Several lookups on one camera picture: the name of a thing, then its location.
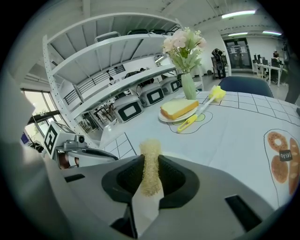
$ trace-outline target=railing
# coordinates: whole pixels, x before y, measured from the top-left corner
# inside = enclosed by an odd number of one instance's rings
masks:
[[[96,77],[90,79],[89,81],[85,82],[81,86],[78,86],[78,89],[81,94],[86,92],[87,90],[91,89],[92,87],[96,86],[98,83],[109,79],[112,76],[115,76],[121,72],[124,72],[125,69],[123,65],[111,68],[105,72],[100,73]],[[78,98],[78,95],[76,94],[75,90],[71,91],[69,94],[67,94],[64,99],[67,102],[68,105],[72,103],[76,98]]]

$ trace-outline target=floor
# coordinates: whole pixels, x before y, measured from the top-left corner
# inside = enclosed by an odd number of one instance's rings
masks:
[[[244,76],[244,77],[259,78],[259,77],[257,77],[256,74],[250,74],[250,73],[232,73],[232,76]],[[219,79],[213,79],[212,75],[203,76],[202,80],[203,80],[203,84],[204,84],[204,91],[209,91],[214,85],[218,85],[221,81]],[[197,81],[199,81],[199,78],[195,77],[194,82],[197,82]],[[285,97],[286,97],[288,89],[289,89],[288,85],[287,86],[280,85],[279,87],[277,87],[276,84],[271,83],[270,88],[271,88],[271,91],[273,92],[274,98],[280,99],[283,101],[285,100]],[[300,106],[300,97],[297,99],[296,105]]]

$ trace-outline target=white shelf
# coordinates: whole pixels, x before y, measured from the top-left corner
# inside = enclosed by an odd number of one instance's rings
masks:
[[[128,90],[129,88],[136,86],[139,83],[142,83],[146,80],[149,80],[153,77],[162,75],[164,73],[170,72],[175,69],[174,65],[166,65],[162,67],[155,67],[150,70],[138,73],[131,77],[125,78],[124,80],[105,88],[96,95],[89,98],[87,101],[78,106],[72,113],[73,119],[78,117],[80,114],[91,111],[98,107],[103,102],[113,98],[114,96],[120,94],[123,91]]]
[[[176,21],[160,16],[140,13],[114,13],[92,17],[58,32],[48,40],[57,53],[67,59],[76,52],[94,44],[102,34],[116,31],[126,35],[134,29],[173,29]]]
[[[168,36],[137,34],[114,37],[88,46],[52,70],[73,84],[79,84],[106,69],[132,60],[161,55]]]

